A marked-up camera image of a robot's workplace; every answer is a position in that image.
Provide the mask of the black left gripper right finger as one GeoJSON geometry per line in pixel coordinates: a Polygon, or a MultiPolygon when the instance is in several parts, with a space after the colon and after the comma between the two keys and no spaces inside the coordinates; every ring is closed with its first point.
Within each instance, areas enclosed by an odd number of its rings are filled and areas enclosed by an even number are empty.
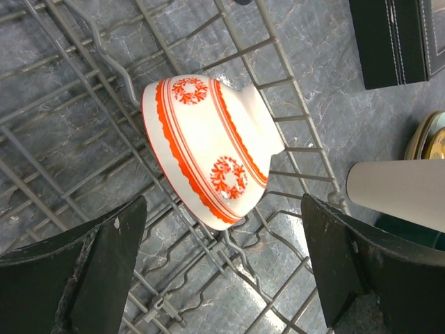
{"type": "Polygon", "coordinates": [[[443,333],[444,252],[343,214],[306,193],[302,222],[335,333],[443,333]]]}

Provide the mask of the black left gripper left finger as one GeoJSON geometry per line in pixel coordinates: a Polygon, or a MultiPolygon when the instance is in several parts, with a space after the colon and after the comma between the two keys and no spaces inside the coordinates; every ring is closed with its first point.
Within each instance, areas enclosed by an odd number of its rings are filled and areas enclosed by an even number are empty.
{"type": "Polygon", "coordinates": [[[118,333],[145,223],[144,196],[1,256],[2,333],[118,333]]]}

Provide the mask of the dark teal mug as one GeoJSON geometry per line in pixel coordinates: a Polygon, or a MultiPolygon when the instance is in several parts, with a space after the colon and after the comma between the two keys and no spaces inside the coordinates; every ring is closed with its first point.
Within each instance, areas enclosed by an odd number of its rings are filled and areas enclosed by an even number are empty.
{"type": "Polygon", "coordinates": [[[416,244],[444,251],[444,233],[442,232],[387,214],[382,214],[377,219],[375,227],[416,244]]]}

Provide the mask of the beige cup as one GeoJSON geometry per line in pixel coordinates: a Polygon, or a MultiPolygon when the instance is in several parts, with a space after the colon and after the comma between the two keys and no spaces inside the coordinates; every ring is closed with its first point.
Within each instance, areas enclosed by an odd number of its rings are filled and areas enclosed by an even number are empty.
{"type": "Polygon", "coordinates": [[[444,232],[443,159],[357,163],[346,192],[355,204],[444,232]]]}

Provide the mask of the cream bird plate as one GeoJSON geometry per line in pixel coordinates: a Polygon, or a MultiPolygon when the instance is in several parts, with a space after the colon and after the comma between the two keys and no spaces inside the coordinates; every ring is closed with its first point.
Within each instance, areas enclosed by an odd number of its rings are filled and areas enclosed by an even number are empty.
{"type": "Polygon", "coordinates": [[[405,150],[405,154],[404,154],[404,159],[405,160],[413,160],[416,159],[415,155],[416,155],[416,149],[418,146],[418,142],[421,136],[421,130],[423,129],[423,127],[425,126],[428,118],[430,117],[430,115],[428,115],[421,123],[420,125],[417,127],[413,137],[410,139],[409,143],[407,144],[406,150],[405,150]]]}

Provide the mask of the white orange patterned bowl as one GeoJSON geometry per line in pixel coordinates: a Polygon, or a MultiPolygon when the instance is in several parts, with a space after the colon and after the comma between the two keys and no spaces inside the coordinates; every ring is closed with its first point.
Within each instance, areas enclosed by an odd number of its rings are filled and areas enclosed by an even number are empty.
{"type": "Polygon", "coordinates": [[[284,144],[255,86],[170,77],[144,89],[141,110],[165,177],[199,221],[223,231],[260,201],[284,144]]]}

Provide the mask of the yellow patterned plate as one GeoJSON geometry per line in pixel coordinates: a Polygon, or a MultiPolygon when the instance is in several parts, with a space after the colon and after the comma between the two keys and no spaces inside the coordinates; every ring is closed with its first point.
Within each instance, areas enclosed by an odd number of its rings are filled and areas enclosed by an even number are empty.
{"type": "Polygon", "coordinates": [[[432,138],[429,143],[426,153],[424,154],[425,159],[445,159],[445,128],[442,127],[432,138]]]}

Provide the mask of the green flower plate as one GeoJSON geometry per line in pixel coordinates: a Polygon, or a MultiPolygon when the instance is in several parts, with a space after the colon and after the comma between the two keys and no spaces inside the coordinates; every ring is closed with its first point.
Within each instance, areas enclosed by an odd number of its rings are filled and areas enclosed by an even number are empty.
{"type": "Polygon", "coordinates": [[[435,134],[444,127],[444,112],[437,111],[430,115],[421,130],[421,136],[416,149],[416,159],[423,159],[435,134]]]}

